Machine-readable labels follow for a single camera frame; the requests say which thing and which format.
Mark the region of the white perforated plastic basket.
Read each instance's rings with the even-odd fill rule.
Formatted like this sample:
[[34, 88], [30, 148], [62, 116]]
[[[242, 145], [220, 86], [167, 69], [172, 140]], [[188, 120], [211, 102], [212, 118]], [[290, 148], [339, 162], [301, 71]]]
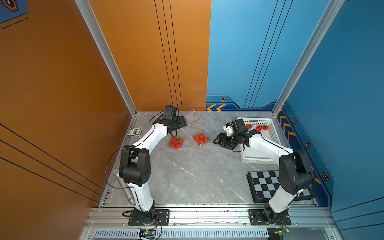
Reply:
[[242, 163], [277, 165], [283, 146], [272, 119], [251, 117], [241, 119], [245, 125], [251, 125], [252, 130], [256, 130], [258, 126], [268, 127], [253, 135], [249, 140], [249, 146], [240, 145]]

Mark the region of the clear plastic clamshell container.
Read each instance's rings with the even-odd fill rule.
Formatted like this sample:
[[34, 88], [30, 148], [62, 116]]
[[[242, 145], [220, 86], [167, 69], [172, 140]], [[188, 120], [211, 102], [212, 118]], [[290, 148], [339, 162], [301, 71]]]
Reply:
[[176, 142], [176, 143], [175, 143], [176, 147], [175, 147], [175, 148], [172, 148], [172, 149], [180, 150], [180, 149], [182, 148], [183, 144], [181, 145], [181, 144], [179, 144], [178, 142]]

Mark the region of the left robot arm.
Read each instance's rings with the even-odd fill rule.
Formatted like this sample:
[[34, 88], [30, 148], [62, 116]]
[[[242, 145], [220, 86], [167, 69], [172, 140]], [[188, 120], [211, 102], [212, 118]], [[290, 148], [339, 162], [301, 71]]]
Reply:
[[166, 106], [150, 124], [151, 128], [140, 140], [118, 150], [121, 154], [120, 165], [115, 173], [127, 199], [134, 206], [129, 218], [143, 225], [153, 224], [156, 217], [155, 201], [148, 184], [152, 172], [150, 155], [163, 138], [176, 133], [187, 122], [178, 107]]

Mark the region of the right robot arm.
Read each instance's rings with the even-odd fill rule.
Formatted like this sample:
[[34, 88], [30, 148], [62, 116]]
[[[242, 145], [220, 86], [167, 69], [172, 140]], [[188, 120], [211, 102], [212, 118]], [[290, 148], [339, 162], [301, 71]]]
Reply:
[[243, 145], [261, 152], [278, 164], [280, 186], [265, 204], [263, 221], [269, 225], [280, 223], [288, 215], [294, 199], [315, 181], [308, 154], [268, 140], [261, 130], [248, 129], [243, 119], [227, 123], [224, 130], [214, 139], [214, 144], [232, 151], [238, 145]]

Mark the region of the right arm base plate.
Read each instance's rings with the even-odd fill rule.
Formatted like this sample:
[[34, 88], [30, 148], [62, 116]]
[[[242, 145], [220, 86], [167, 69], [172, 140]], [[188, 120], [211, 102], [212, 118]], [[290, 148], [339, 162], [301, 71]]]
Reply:
[[248, 210], [250, 222], [252, 226], [290, 226], [292, 224], [288, 211], [276, 214], [274, 211], [265, 209]]

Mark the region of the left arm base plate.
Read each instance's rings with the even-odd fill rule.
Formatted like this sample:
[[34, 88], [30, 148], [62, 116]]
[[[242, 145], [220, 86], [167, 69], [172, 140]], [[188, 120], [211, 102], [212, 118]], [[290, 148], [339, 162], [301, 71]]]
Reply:
[[170, 219], [170, 210], [152, 209], [149, 212], [142, 212], [134, 209], [129, 217], [129, 226], [155, 226], [156, 224], [167, 226]]

